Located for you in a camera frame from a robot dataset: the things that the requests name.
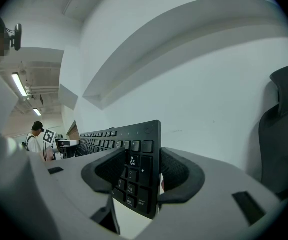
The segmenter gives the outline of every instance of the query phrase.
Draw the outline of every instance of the cap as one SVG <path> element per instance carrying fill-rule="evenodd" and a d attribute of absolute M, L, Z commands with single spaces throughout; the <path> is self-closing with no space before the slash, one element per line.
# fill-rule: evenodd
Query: cap
<path fill-rule="evenodd" d="M 42 132 L 44 132 L 43 124 L 40 121 L 36 121 L 32 127 L 32 130 L 36 131 L 39 129 L 42 129 Z"/>

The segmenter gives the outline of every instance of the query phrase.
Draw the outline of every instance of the backpack strap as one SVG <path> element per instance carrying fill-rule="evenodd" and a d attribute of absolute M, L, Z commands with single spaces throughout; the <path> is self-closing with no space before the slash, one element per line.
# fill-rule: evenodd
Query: backpack strap
<path fill-rule="evenodd" d="M 26 149 L 29 151 L 29 149 L 28 149 L 28 141 L 31 139 L 31 138 L 35 138 L 34 136 L 29 136 L 28 137 L 28 139 L 27 139 L 27 141 L 26 141 Z"/>

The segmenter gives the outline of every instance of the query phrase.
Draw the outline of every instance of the keyboard key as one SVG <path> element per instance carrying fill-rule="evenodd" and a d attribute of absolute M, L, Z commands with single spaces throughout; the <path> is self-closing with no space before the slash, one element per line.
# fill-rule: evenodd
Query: keyboard key
<path fill-rule="evenodd" d="M 112 196 L 119 201 L 125 202 L 125 193 L 118 190 L 117 188 L 114 188 L 112 190 Z"/>
<path fill-rule="evenodd" d="M 146 140 L 143 141 L 143 153 L 152 153 L 153 152 L 153 141 Z"/>
<path fill-rule="evenodd" d="M 124 168 L 124 171 L 123 171 L 123 173 L 122 173 L 122 177 L 123 177 L 123 178 L 126 178 L 126 170 L 127 170 L 127 168 L 125 167 L 125 168 Z"/>
<path fill-rule="evenodd" d="M 135 199 L 130 197 L 130 196 L 127 196 L 126 204 L 134 208 L 135 207 Z"/>
<path fill-rule="evenodd" d="M 125 181 L 123 179 L 119 179 L 117 186 L 120 190 L 125 190 L 125 186 L 126 186 Z"/>
<path fill-rule="evenodd" d="M 137 171 L 136 170 L 129 170 L 127 178 L 132 182 L 137 182 Z"/>
<path fill-rule="evenodd" d="M 112 149 L 114 147 L 114 142 L 115 141 L 112 141 L 112 140 L 109 141 L 109 145 L 108 145 L 109 149 Z"/>
<path fill-rule="evenodd" d="M 139 182 L 147 186 L 148 184 L 150 184 L 152 164 L 153 164 L 152 157 L 142 156 L 140 160 Z"/>
<path fill-rule="evenodd" d="M 123 148 L 125 148 L 126 151 L 129 151 L 129 146 L 130 146 L 130 141 L 125 141 L 124 145 L 123 145 Z"/>
<path fill-rule="evenodd" d="M 148 200 L 149 200 L 149 191 L 148 189 L 139 188 L 138 189 L 138 201 L 137 201 L 137 209 L 147 214 L 148 213 Z"/>
<path fill-rule="evenodd" d="M 125 164 L 127 165 L 127 164 L 129 164 L 129 161 L 128 161 L 128 153 L 125 153 Z"/>
<path fill-rule="evenodd" d="M 134 154 L 130 154 L 129 155 L 129 165 L 130 166 L 134 166 L 134 167 L 138 167 L 139 164 L 139 156 L 138 155 L 134 155 Z"/>
<path fill-rule="evenodd" d="M 140 151 L 140 141 L 133 141 L 132 143 L 132 149 L 133 152 L 139 152 Z"/>
<path fill-rule="evenodd" d="M 127 192 L 129 193 L 129 194 L 131 194 L 131 195 L 136 195 L 137 193 L 136 193 L 136 185 L 134 185 L 134 184 L 132 184 L 132 183 L 128 183 L 128 185 L 127 185 Z"/>
<path fill-rule="evenodd" d="M 121 148 L 122 146 L 123 146 L 122 141 L 116 142 L 116 148 Z"/>

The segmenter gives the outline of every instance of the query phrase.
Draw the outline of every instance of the keyboard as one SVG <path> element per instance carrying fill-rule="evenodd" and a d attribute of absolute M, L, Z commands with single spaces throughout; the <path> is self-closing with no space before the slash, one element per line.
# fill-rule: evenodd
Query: keyboard
<path fill-rule="evenodd" d="M 91 156 L 112 148 L 125 148 L 125 168 L 112 196 L 134 212 L 153 219 L 160 185 L 161 147 L 158 120 L 82 133 L 75 156 Z"/>

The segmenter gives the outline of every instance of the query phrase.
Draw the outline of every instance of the white t-shirt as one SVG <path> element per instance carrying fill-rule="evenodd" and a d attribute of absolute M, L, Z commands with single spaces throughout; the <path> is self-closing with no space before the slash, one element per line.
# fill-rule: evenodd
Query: white t-shirt
<path fill-rule="evenodd" d="M 40 145 L 39 143 L 37 142 L 37 139 L 34 137 L 33 134 L 29 134 L 27 135 L 26 137 L 26 143 L 27 143 L 27 147 L 28 147 L 28 150 L 30 152 L 36 152 L 36 153 L 39 153 L 42 151 L 42 149 L 40 148 Z"/>

